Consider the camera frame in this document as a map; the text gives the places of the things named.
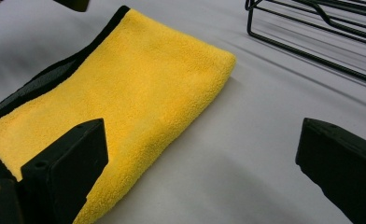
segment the white table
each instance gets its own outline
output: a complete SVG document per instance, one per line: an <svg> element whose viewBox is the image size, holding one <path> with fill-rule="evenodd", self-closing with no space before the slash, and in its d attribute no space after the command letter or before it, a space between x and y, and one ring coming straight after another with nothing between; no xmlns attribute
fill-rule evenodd
<svg viewBox="0 0 366 224"><path fill-rule="evenodd" d="M215 102L98 223L350 223L295 164L304 118L366 139L366 87L246 33L239 0L0 5L0 101L87 46L121 5L237 56Z"/></svg>

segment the towel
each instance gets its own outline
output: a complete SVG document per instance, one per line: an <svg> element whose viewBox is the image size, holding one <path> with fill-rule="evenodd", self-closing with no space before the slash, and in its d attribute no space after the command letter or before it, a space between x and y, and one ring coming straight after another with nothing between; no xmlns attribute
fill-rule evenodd
<svg viewBox="0 0 366 224"><path fill-rule="evenodd" d="M214 100L234 65L230 52L121 7L88 47L0 103L0 177L20 181L42 149L102 118L109 163L75 219L94 222Z"/></svg>

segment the black wire rack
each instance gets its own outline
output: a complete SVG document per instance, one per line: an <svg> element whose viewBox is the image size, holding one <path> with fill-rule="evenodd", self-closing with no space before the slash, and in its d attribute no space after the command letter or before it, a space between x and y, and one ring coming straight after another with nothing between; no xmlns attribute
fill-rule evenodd
<svg viewBox="0 0 366 224"><path fill-rule="evenodd" d="M250 36L264 41L273 46L300 55L306 59L324 64L332 69L366 83L366 55L359 53L366 49L366 1L361 0L246 0L245 8L248 11L247 32ZM253 28L256 20L254 14L267 13L277 17L275 27L269 35ZM308 47L303 42L296 45L295 41L281 41L276 35L277 26L286 21L295 23L293 26L301 26L307 31L309 38L324 44L344 43L346 46L354 46L351 50L345 47L325 47L331 54L344 51L343 57L317 53L316 48ZM285 32L290 36L301 38L301 32ZM347 63L344 57L349 57L357 65Z"/></svg>

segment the wire rack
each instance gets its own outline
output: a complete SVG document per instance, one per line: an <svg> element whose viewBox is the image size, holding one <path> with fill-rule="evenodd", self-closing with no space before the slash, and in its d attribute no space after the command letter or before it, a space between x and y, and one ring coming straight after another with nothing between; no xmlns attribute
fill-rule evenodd
<svg viewBox="0 0 366 224"><path fill-rule="evenodd" d="M246 0L245 8L250 36L366 83L366 1Z"/></svg>

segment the fuzzy yellow fabric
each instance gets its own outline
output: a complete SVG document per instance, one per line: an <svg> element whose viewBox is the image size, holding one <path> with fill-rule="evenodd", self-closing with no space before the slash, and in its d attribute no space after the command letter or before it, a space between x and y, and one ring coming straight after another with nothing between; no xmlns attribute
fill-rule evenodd
<svg viewBox="0 0 366 224"><path fill-rule="evenodd" d="M75 220L94 222L212 102L234 64L229 52L131 9L70 78L0 118L0 159L21 180L42 149L103 118L109 163Z"/></svg>

